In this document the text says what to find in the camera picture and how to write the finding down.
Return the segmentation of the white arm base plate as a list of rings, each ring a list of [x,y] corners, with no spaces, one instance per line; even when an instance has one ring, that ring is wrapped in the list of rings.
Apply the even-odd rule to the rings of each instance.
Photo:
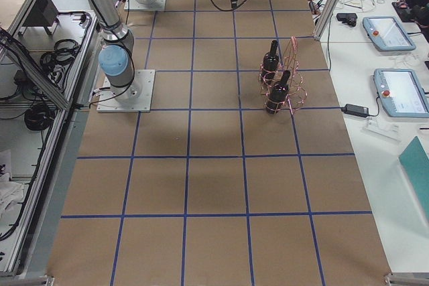
[[[165,11],[166,0],[126,0],[126,11]]]
[[[124,93],[122,93],[123,89],[111,88],[108,78],[105,77],[103,86],[108,89],[101,92],[97,111],[101,113],[150,112],[155,76],[155,70],[136,70],[133,83]]]

